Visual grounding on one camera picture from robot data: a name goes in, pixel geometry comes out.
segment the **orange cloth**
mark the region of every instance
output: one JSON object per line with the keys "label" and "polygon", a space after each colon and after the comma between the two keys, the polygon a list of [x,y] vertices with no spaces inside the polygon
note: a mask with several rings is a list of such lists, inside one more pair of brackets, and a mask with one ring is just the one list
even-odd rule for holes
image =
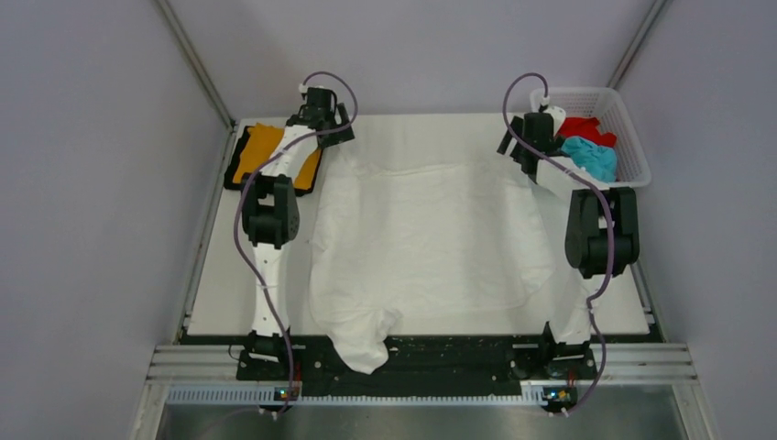
{"label": "orange cloth", "polygon": [[[253,172],[259,165],[266,162],[283,139],[283,128],[256,124],[248,129],[250,138],[246,147],[240,153],[237,171],[232,176],[232,183],[239,185],[246,173]],[[294,188],[300,191],[312,189],[318,164],[321,160],[321,149],[317,148],[302,165],[300,174],[294,179]]]}

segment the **teal cloth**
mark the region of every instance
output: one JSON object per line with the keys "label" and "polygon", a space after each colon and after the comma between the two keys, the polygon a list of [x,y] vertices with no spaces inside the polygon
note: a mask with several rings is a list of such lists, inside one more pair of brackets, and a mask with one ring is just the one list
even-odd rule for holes
{"label": "teal cloth", "polygon": [[600,147],[584,137],[572,136],[561,146],[561,151],[568,154],[575,165],[585,169],[594,179],[605,183],[615,181],[618,157],[614,149]]}

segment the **metal frame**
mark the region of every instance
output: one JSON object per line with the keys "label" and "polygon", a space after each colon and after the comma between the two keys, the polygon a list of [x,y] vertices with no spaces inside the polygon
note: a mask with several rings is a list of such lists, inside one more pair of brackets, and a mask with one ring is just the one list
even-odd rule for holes
{"label": "metal frame", "polygon": [[[204,217],[202,234],[199,242],[199,251],[192,262],[192,276],[185,288],[183,307],[174,340],[178,341],[180,331],[188,319],[194,297],[202,275],[202,265],[207,251],[210,234],[213,230],[213,222],[217,211],[221,194],[220,176],[229,161],[235,138],[235,120],[230,116],[224,101],[219,95],[207,70],[202,65],[200,57],[189,40],[181,22],[168,0],[153,0],[159,8],[166,25],[181,49],[181,54],[192,68],[192,73],[202,87],[203,92],[210,101],[216,113],[226,127],[231,130],[229,139],[224,145],[222,160],[216,175],[216,183],[209,194],[208,212]],[[665,13],[671,0],[655,0],[646,17],[644,17],[637,33],[627,47],[623,57],[614,70],[608,86],[619,88],[626,73],[644,46],[645,41],[655,28],[656,23]],[[651,297],[644,280],[644,274],[636,265],[635,281],[644,302],[645,313],[650,315],[654,308]],[[261,399],[268,399],[267,392],[275,386],[284,386],[284,383],[275,382],[238,382],[235,379],[237,360],[228,354],[229,346],[158,346],[151,360],[148,370],[145,388],[137,410],[137,416],[133,425],[130,438],[136,440],[148,440],[157,438],[158,429],[163,422],[165,404],[169,396],[173,396],[173,402],[178,404],[191,399],[190,403],[204,398],[221,399],[224,404],[245,404],[240,399],[249,396],[253,403],[262,403]],[[601,349],[592,346],[594,356],[600,359]],[[693,360],[688,353],[685,344],[608,344],[608,363],[605,374],[600,382],[601,386],[643,386],[643,385],[670,385],[678,405],[678,411],[683,420],[686,434],[690,440],[714,440],[715,426],[712,423],[704,395],[699,387],[698,377],[695,373]],[[580,385],[590,384],[589,381],[580,380]],[[327,399],[307,398],[304,396],[298,404],[306,405],[344,405],[344,404],[430,404],[430,405],[510,405],[510,404],[536,404],[532,398],[532,391],[542,386],[564,386],[559,380],[524,380],[522,388],[527,391],[524,396],[511,396],[511,398],[430,398],[427,401],[413,398],[391,399],[366,398],[349,400],[349,398]],[[198,391],[209,391],[211,394],[202,394]]]}
{"label": "metal frame", "polygon": [[618,89],[620,87],[623,83],[623,79],[626,77],[626,73],[642,50],[645,41],[650,37],[651,32],[655,29],[656,23],[663,17],[667,6],[669,6],[671,2],[672,0],[653,1],[647,15],[642,19],[642,23],[637,29],[637,33],[634,35],[634,38],[631,39],[629,46],[620,58],[618,67],[612,72],[612,76],[610,76],[610,79],[607,82],[607,87],[612,89]]}
{"label": "metal frame", "polygon": [[[235,379],[237,360],[229,346],[158,346],[151,359],[146,388],[131,438],[156,438],[168,397],[176,404],[252,405],[279,403],[270,395],[286,382],[244,382]],[[599,346],[592,347],[597,360]],[[686,435],[690,440],[715,440],[710,411],[699,387],[685,344],[610,344],[608,363],[599,386],[671,385]],[[580,380],[579,385],[590,381]],[[562,380],[522,380],[522,396],[477,398],[305,398],[305,406],[433,405],[526,406],[540,404],[538,387],[564,386]]]}
{"label": "metal frame", "polygon": [[200,277],[202,276],[202,267],[205,264],[205,256],[208,252],[208,243],[211,241],[213,224],[216,220],[219,201],[221,201],[222,178],[232,156],[232,148],[235,145],[236,130],[236,126],[230,129],[226,143],[222,147],[218,170],[213,176],[213,189],[208,195],[207,211],[199,228],[202,230],[202,233],[200,234],[200,238],[197,242],[197,251],[194,253],[194,258],[190,262],[189,266],[192,268],[192,275],[186,281],[186,285],[182,294],[182,301],[179,302],[178,310],[181,311],[177,316],[177,320],[175,322],[176,325],[173,329],[173,335],[171,337],[171,340],[175,342],[179,341],[181,338],[181,330],[183,327],[188,326],[187,320],[192,315],[192,308],[194,307],[194,299],[197,294],[197,287],[200,285]]}
{"label": "metal frame", "polygon": [[205,70],[205,66],[202,64],[200,56],[197,55],[197,51],[194,50],[194,46],[189,40],[189,36],[186,34],[186,30],[184,30],[178,16],[175,14],[172,5],[170,5],[168,0],[153,0],[153,2],[161,13],[162,18],[164,18],[168,29],[172,32],[175,42],[181,50],[181,55],[186,60],[186,63],[189,64],[189,67],[192,68],[192,73],[202,87],[205,97],[210,101],[224,126],[232,128],[235,124],[235,119],[230,116],[229,110],[227,110],[226,104],[224,104],[224,100],[221,98],[218,90],[216,90],[216,86],[213,84],[213,80],[208,74],[208,71]]}

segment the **metal pole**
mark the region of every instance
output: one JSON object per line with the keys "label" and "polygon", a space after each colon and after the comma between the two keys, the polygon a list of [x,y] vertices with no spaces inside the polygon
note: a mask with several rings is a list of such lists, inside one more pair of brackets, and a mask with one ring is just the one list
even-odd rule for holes
{"label": "metal pole", "polygon": [[663,17],[663,13],[666,12],[667,6],[672,0],[654,0],[653,4],[648,11],[648,14],[642,20],[640,28],[637,29],[637,34],[631,40],[629,46],[626,48],[626,52],[621,57],[618,67],[612,73],[612,76],[607,82],[607,87],[612,89],[618,89],[626,77],[626,73],[629,71],[631,64],[636,60],[642,50],[644,42],[648,39],[655,28],[656,23]]}
{"label": "metal pole", "polygon": [[205,67],[202,65],[202,60],[200,60],[200,57],[194,50],[194,46],[189,40],[189,37],[186,35],[186,31],[183,29],[178,16],[176,16],[175,11],[170,5],[170,2],[168,2],[168,0],[153,0],[153,2],[159,8],[159,12],[165,19],[165,23],[167,23],[168,28],[170,28],[170,31],[173,34],[173,37],[175,37],[176,43],[181,50],[183,58],[189,64],[189,67],[192,68],[192,72],[197,78],[197,82],[202,87],[202,90],[205,92],[205,96],[208,98],[208,101],[211,102],[213,109],[216,111],[216,113],[218,113],[219,118],[227,127],[227,129],[231,129],[232,125],[235,124],[235,119],[230,116],[229,111],[226,109],[224,100],[222,100],[221,95],[219,95],[215,85],[213,85],[213,80],[211,80],[210,75],[208,75],[208,71],[205,70]]}

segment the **red cloth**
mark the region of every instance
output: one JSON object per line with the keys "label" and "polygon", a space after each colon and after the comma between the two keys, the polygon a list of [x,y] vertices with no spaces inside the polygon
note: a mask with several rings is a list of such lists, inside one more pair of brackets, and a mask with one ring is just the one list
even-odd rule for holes
{"label": "red cloth", "polygon": [[615,147],[618,137],[609,132],[604,135],[599,134],[598,127],[599,120],[595,117],[567,117],[558,134],[565,138],[579,136],[602,147]]}

